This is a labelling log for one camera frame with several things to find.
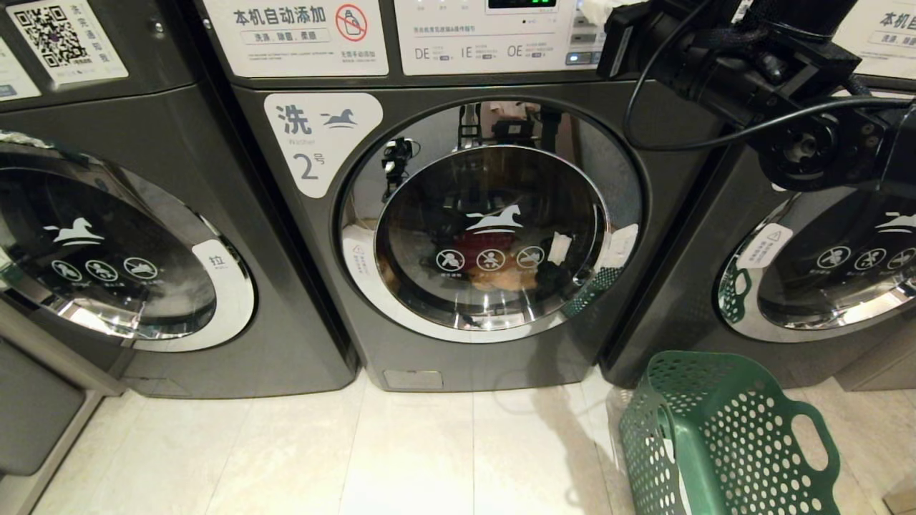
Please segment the tile floor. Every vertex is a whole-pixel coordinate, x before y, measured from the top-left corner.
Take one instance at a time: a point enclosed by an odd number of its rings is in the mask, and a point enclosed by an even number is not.
[[[916,390],[792,390],[840,448],[843,513],[916,470]],[[106,400],[35,513],[633,513],[616,425],[627,393],[581,384],[474,394],[338,392],[262,400]]]

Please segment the caution sticker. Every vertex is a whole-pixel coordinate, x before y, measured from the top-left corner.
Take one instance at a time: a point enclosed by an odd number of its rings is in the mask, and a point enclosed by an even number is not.
[[[239,77],[387,75],[377,0],[204,0]]]
[[[745,248],[738,258],[738,268],[766,268],[780,253],[789,240],[793,231],[789,227],[779,224],[769,224],[761,230],[754,241]]]

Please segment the prohibition symbol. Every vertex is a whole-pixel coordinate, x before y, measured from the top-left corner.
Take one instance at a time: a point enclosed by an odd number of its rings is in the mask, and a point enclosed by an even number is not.
[[[361,41],[365,38],[368,27],[365,22],[365,13],[353,4],[343,4],[334,15],[337,21],[337,31],[349,41]]]

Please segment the washing machine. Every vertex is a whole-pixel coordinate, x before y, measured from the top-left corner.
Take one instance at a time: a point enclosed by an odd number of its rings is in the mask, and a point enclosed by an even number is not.
[[[151,396],[348,384],[355,351],[175,6],[0,5],[4,300],[126,349]]]
[[[375,384],[583,378],[705,160],[627,146],[601,27],[555,0],[196,5]],[[662,138],[719,129],[645,105]]]
[[[601,357],[638,383],[668,349],[736,353],[784,388],[817,384],[916,315],[916,202],[836,188],[786,192],[731,148]]]

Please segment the plastic basket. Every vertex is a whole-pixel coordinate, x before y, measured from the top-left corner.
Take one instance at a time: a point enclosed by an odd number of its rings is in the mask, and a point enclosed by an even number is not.
[[[824,470],[807,463],[792,431],[802,414],[826,450]],[[821,413],[788,399],[764,367],[742,356],[655,355],[620,432],[640,515],[839,513],[840,456]]]

